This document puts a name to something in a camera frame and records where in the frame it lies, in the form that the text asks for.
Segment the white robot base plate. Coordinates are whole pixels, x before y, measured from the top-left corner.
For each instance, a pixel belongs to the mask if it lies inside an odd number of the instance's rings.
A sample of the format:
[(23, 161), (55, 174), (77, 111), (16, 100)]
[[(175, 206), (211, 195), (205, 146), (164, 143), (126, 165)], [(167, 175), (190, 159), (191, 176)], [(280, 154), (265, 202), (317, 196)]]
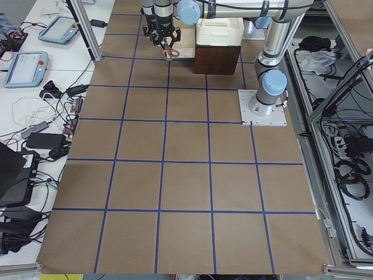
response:
[(238, 90), (241, 123), (248, 126), (286, 127), (283, 102), (278, 97), (275, 104), (263, 105), (256, 99), (257, 90)]

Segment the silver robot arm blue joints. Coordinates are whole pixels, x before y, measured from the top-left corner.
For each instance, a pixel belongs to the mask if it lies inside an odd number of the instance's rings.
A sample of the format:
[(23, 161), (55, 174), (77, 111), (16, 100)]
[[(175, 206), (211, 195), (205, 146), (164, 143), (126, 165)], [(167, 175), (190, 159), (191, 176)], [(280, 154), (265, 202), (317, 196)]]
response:
[(178, 16), (182, 23), (192, 25), (199, 19), (270, 18), (268, 36), (255, 60), (259, 84), (256, 99), (272, 105), (285, 91), (287, 78), (278, 65), (290, 44), (302, 17), (314, 1), (179, 1)]

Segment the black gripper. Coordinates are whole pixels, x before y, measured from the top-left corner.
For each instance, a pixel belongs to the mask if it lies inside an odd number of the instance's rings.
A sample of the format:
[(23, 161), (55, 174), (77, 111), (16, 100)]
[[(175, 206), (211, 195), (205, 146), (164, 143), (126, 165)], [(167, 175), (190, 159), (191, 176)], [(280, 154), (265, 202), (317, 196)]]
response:
[(144, 35), (151, 35), (156, 30), (156, 15), (154, 12), (154, 6), (143, 6), (141, 8), (141, 14), (145, 15), (146, 24), (142, 26)]
[(151, 32), (150, 39), (154, 46), (164, 48), (163, 40), (170, 38), (170, 47), (181, 41), (181, 29), (174, 26), (173, 13), (168, 16), (156, 15), (156, 30)]

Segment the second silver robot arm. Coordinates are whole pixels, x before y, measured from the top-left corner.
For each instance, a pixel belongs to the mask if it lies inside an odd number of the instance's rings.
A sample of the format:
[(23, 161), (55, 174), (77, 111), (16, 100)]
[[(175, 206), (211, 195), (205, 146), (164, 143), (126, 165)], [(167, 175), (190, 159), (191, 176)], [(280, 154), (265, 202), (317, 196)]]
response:
[(140, 12), (145, 16), (143, 34), (154, 46), (171, 51), (181, 40), (181, 30), (174, 26), (173, 2), (169, 0), (142, 0)]

